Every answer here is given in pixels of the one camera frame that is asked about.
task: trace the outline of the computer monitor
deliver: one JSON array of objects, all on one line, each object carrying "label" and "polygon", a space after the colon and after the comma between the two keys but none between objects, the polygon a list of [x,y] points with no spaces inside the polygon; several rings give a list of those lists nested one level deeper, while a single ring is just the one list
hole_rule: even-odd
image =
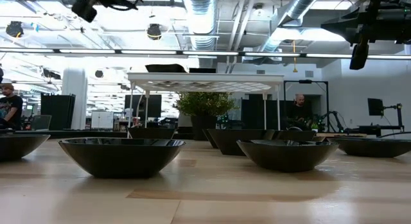
[{"label": "computer monitor", "polygon": [[383,100],[368,98],[368,113],[370,116],[384,116]]}]

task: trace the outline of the man with cap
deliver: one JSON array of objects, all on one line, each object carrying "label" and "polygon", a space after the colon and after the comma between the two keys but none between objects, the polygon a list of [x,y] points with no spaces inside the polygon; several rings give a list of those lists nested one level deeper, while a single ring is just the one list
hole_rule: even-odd
[{"label": "man with cap", "polygon": [[0,87],[5,96],[0,98],[0,127],[20,130],[23,100],[14,94],[14,86],[11,83],[2,83]]}]

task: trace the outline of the ventilation duct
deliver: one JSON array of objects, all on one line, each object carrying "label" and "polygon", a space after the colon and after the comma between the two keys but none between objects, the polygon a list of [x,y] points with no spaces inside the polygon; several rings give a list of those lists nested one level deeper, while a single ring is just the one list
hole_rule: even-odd
[{"label": "ventilation duct", "polygon": [[[315,3],[315,1],[316,0],[290,0],[287,5],[275,9],[271,20],[271,28],[274,30],[265,43],[260,46],[259,51],[274,52],[282,42],[282,40],[277,40],[275,38],[275,31],[278,26],[287,26],[287,24],[290,24],[291,26],[295,26],[297,24],[300,26],[302,24],[302,18]],[[271,58],[263,57],[249,60],[247,63],[261,65],[274,64],[275,62]]]},{"label": "ventilation duct", "polygon": [[[184,0],[187,8],[189,31],[201,37],[192,36],[191,45],[197,51],[215,50],[215,37],[208,37],[215,32],[217,0]],[[213,68],[215,60],[200,58],[200,67]]]}]

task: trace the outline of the white table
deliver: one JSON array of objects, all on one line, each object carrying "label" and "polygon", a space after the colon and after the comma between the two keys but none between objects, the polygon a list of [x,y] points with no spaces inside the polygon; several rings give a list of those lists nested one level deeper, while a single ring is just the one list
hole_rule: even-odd
[{"label": "white table", "polygon": [[279,91],[283,76],[269,74],[214,74],[214,73],[128,73],[131,83],[130,108],[136,86],[146,91],[147,105],[150,91],[175,92],[246,92],[262,93],[264,99],[264,128],[267,129],[267,94],[277,91],[277,120],[280,127]]}]

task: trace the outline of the person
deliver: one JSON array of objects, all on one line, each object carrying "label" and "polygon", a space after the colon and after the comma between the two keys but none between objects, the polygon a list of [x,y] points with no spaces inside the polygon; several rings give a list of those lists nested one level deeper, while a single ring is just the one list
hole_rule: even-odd
[{"label": "person", "polygon": [[311,130],[313,112],[310,106],[305,104],[303,94],[296,94],[292,108],[288,111],[288,118],[291,119],[295,126],[303,130]]},{"label": "person", "polygon": [[3,81],[3,76],[4,76],[4,72],[3,72],[3,69],[1,67],[2,67],[2,65],[0,64],[0,84]]},{"label": "person", "polygon": [[21,129],[21,114],[23,100],[14,94],[14,86],[11,83],[2,83],[1,92],[5,96],[0,98],[0,124],[2,128]]}]

